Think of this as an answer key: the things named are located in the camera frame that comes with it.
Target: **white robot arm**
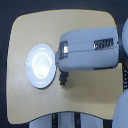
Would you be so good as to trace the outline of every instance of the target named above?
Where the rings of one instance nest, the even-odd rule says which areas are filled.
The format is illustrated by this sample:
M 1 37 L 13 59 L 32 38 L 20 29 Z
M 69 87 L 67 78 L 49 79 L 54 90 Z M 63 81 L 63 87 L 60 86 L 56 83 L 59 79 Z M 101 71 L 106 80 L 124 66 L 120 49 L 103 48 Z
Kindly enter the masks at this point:
M 128 21 L 124 25 L 123 45 L 119 44 L 117 29 L 113 26 L 78 29 L 63 34 L 55 59 L 61 71 L 61 85 L 65 85 L 69 71 L 110 69 L 116 68 L 119 62 L 125 63 L 127 33 Z

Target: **table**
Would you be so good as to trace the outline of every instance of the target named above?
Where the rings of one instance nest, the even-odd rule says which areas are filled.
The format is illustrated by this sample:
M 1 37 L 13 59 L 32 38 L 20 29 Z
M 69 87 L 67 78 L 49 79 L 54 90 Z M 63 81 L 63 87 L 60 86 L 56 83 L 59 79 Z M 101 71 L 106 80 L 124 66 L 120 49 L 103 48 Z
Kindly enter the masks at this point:
M 45 43 L 56 52 L 63 33 L 102 26 L 116 27 L 112 16 L 89 10 L 44 11 L 15 20 L 7 61 L 7 116 L 11 124 L 63 111 L 113 118 L 116 101 L 123 92 L 121 64 L 111 70 L 71 72 L 65 87 L 59 85 L 58 69 L 46 89 L 33 87 L 26 75 L 27 55 L 36 44 Z

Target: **white plate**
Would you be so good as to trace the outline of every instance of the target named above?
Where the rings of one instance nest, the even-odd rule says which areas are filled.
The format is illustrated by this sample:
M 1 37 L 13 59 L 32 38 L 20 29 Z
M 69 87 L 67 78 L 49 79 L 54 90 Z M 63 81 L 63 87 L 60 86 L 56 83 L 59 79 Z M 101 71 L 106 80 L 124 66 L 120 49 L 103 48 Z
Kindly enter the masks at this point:
M 52 49 L 46 44 L 38 44 L 33 47 L 26 61 L 26 72 L 33 86 L 47 87 L 56 72 L 55 55 Z

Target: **floor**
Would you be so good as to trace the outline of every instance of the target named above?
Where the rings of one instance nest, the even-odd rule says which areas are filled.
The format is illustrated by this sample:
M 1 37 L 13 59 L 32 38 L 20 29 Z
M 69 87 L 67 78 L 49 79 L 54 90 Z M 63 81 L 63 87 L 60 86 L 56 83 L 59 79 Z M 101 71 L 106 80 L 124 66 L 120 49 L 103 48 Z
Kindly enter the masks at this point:
M 11 125 L 6 110 L 6 67 L 10 32 L 13 22 L 20 15 L 55 9 L 90 9 L 109 12 L 115 19 L 119 36 L 128 17 L 127 0 L 0 0 L 0 127 L 28 128 L 29 125 Z M 105 121 L 107 128 L 111 121 Z

